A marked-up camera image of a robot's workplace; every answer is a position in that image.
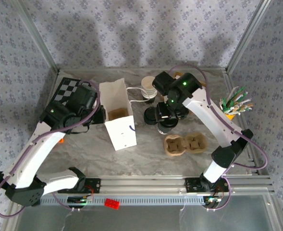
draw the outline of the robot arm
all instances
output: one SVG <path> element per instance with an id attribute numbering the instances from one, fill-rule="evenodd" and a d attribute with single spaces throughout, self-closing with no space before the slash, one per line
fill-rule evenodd
<path id="1" fill-rule="evenodd" d="M 187 108 L 192 111 L 213 133 L 219 143 L 219 147 L 212 153 L 212 162 L 208 168 L 201 174 L 201 185 L 207 192 L 210 191 L 216 181 L 224 174 L 229 166 L 236 160 L 247 145 L 247 141 L 230 131 L 212 112 L 212 106 L 223 120 L 233 127 L 234 131 L 242 133 L 251 139 L 253 133 L 247 129 L 242 130 L 239 126 L 231 122 L 218 106 L 211 101 L 209 105 L 206 97 L 206 90 L 200 82 L 190 73 L 186 73 L 179 79 L 175 80 L 166 72 L 157 75 L 153 81 L 153 86 L 163 96 L 168 96 L 168 100 L 164 107 L 167 110 L 156 110 L 156 118 L 161 121 L 162 118 L 181 118 L 178 115 Z"/>
<path id="2" fill-rule="evenodd" d="M 87 117 L 93 110 L 97 99 L 95 90 L 89 86 L 80 85 L 74 94 L 66 101 L 53 101 L 48 104 L 40 117 L 36 130 L 21 151 L 13 164 L 5 171 L 0 172 L 0 183 L 9 177 L 2 188 L 10 200 L 23 206 L 35 204 L 41 196 L 61 189 L 81 190 L 85 183 L 85 175 L 75 167 L 71 167 L 63 172 L 52 174 L 37 174 L 37 170 L 46 159 L 52 148 L 62 139 L 65 134 L 70 134 L 72 130 L 64 132 L 54 132 L 41 139 L 37 138 L 43 133 L 66 128 L 83 118 Z M 99 105 L 93 117 L 83 126 L 103 123 L 105 120 L 104 108 Z M 31 147 L 28 154 L 22 159 L 24 152 Z"/>

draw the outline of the paper bag handle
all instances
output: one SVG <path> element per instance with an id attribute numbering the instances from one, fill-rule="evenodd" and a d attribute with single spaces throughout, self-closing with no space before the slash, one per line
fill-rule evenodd
<path id="1" fill-rule="evenodd" d="M 131 88 L 126 88 L 126 90 L 129 90 L 129 89 L 140 89 L 140 90 L 142 90 L 144 93 L 146 93 L 146 95 L 148 96 L 148 99 L 147 99 L 147 100 L 130 100 L 130 102 L 145 102 L 145 101 L 148 101 L 148 100 L 150 99 L 149 94 L 148 94 L 144 89 L 142 89 L 142 88 L 133 88 L 133 87 L 131 87 Z"/>

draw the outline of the glass panel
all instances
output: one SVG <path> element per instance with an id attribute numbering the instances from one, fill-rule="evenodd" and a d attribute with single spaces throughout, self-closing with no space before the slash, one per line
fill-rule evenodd
<path id="1" fill-rule="evenodd" d="M 59 205 L 28 207 L 16 231 L 272 231 L 262 195 L 233 196 L 222 210 L 202 206 L 92 206 L 73 213 Z"/>
<path id="2" fill-rule="evenodd" d="M 272 231 L 263 196 L 232 196 L 228 205 L 206 211 L 201 206 L 185 206 L 180 211 L 181 231 Z"/>

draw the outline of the marble surface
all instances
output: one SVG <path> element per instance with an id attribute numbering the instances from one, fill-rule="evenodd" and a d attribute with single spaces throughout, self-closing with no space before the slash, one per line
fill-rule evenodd
<path id="1" fill-rule="evenodd" d="M 195 70 L 179 70 L 190 72 L 198 79 L 202 75 Z M 97 83 L 125 79 L 128 87 L 140 87 L 145 76 L 155 76 L 161 70 L 98 70 L 98 71 L 66 71 L 61 76 L 92 79 Z M 221 71 L 207 71 L 211 98 L 218 103 L 219 98 L 227 94 Z M 140 90 L 129 90 L 130 100 L 141 100 Z M 208 142 L 208 149 L 202 154 L 184 153 L 182 156 L 169 157 L 163 149 L 165 135 L 157 131 L 157 126 L 147 125 L 143 113 L 148 106 L 144 103 L 132 103 L 134 112 L 137 146 L 115 151 L 104 124 L 92 125 L 88 133 L 66 135 L 64 143 L 57 144 L 42 164 L 39 172 L 51 173 L 63 171 L 68 167 L 77 167 L 87 176 L 107 175 L 184 175 L 199 176 L 211 162 L 211 153 L 218 143 L 208 128 L 195 116 L 189 115 L 170 134 L 186 134 L 194 131 L 203 133 Z M 237 162 L 249 164 L 249 157 L 243 152 Z M 235 166 L 229 174 L 251 174 L 243 167 Z"/>

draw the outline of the white paper bag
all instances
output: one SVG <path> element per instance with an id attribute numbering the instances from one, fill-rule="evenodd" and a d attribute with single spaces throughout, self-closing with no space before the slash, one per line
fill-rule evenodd
<path id="1" fill-rule="evenodd" d="M 114 149 L 117 151 L 137 145 L 133 110 L 128 100 L 124 78 L 100 83 L 99 91 L 101 104 L 106 110 L 105 126 Z M 119 108 L 126 108 L 128 116 L 110 121 L 108 113 Z"/>

